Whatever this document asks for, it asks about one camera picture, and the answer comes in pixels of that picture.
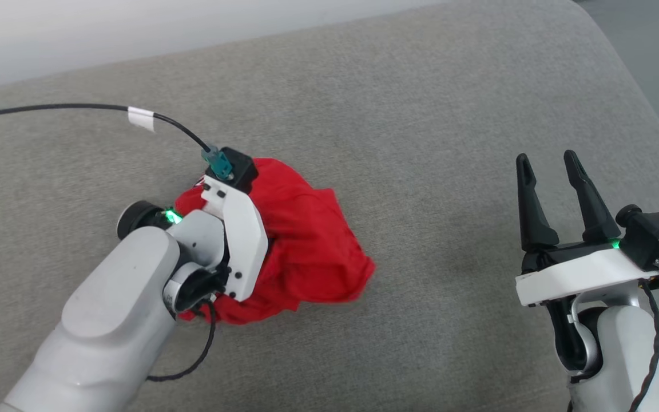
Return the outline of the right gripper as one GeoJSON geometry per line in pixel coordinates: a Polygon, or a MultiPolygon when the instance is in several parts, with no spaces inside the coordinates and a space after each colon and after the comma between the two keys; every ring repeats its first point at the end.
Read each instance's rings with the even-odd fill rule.
{"type": "Polygon", "coordinates": [[[659,274],[654,266],[640,268],[620,248],[620,228],[575,151],[566,150],[564,162],[581,210],[584,242],[554,247],[559,235],[542,210],[533,166],[525,153],[515,160],[521,248],[526,251],[515,291],[523,307],[659,274]]]}

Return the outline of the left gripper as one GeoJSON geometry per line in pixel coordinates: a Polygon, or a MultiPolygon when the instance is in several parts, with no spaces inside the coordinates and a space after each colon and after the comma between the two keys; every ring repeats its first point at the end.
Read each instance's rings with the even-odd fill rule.
{"type": "Polygon", "coordinates": [[[246,193],[203,175],[203,211],[220,219],[229,253],[225,294],[244,302],[253,294],[268,251],[268,237],[258,209],[246,193]]]}

